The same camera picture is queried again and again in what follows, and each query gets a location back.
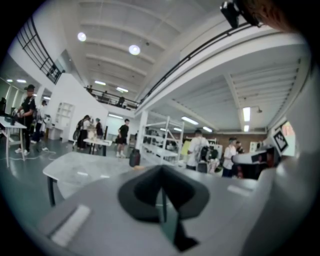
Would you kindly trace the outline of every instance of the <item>gray surface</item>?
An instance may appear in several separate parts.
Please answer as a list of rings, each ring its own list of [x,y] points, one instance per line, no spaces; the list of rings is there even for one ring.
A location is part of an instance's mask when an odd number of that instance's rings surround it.
[[[227,191],[227,187],[234,185],[254,191],[257,184],[255,180],[220,178],[191,170],[180,172],[202,182],[210,192],[209,202],[200,216],[183,221],[187,235],[199,242],[205,242],[221,232],[249,200],[250,196],[232,193]],[[77,205],[83,204],[91,208],[92,215],[74,237],[68,250],[93,256],[176,255],[176,248],[164,235],[160,225],[135,221],[119,204],[119,187],[142,173],[131,171],[87,185],[55,207],[41,221],[39,230],[45,235],[50,234]]]

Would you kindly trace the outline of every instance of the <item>ceiling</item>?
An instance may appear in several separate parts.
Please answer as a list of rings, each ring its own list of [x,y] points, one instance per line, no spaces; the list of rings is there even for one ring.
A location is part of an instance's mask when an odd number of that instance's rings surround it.
[[[249,125],[250,132],[265,132],[293,94],[299,93],[300,90],[294,89],[299,86],[297,77],[306,77],[307,72],[302,68],[305,58],[297,55],[284,55],[272,61],[259,59],[257,63],[226,70],[188,89],[182,86],[174,98],[152,111],[178,121],[187,116],[199,123],[191,127],[186,123],[187,130],[206,126],[219,132],[241,132],[244,125]],[[244,107],[251,107],[249,122],[244,122]]]
[[[86,66],[96,90],[134,99],[148,72],[183,31],[217,8],[212,0],[77,0]],[[139,55],[129,46],[140,47]],[[96,85],[94,81],[107,85]]]

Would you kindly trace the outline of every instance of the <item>gray floor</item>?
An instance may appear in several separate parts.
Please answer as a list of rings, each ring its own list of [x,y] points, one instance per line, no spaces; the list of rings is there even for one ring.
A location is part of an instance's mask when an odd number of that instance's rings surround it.
[[[47,147],[54,153],[37,152]],[[10,168],[6,163],[6,138],[0,142],[0,187],[1,192],[7,200],[16,218],[22,222],[35,226],[38,221],[51,209],[48,196],[47,177],[42,173],[54,159],[71,152],[72,143],[62,143],[60,140],[42,141],[40,144],[31,145],[30,154],[25,162],[21,159],[21,154],[16,154],[18,146],[10,147]],[[108,156],[115,156],[115,148],[107,148]],[[55,199],[57,203],[63,200],[58,187],[54,187]]]

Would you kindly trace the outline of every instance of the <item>black device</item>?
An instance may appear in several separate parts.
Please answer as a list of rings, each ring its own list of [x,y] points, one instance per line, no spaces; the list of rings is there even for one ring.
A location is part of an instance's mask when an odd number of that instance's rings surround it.
[[[220,10],[226,20],[230,23],[231,27],[236,29],[239,27],[239,16],[243,16],[244,19],[252,26],[260,27],[258,19],[253,17],[245,8],[242,0],[224,1]]]

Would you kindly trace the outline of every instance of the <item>pillar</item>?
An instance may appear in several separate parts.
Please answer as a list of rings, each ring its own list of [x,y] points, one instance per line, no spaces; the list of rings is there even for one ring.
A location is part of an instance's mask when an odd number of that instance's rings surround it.
[[[147,120],[148,120],[148,111],[143,110],[141,114],[140,124],[139,124],[139,132],[136,137],[136,143],[135,143],[135,148],[140,151],[141,151],[141,145],[144,141],[143,134],[145,134],[145,127],[147,124]]]

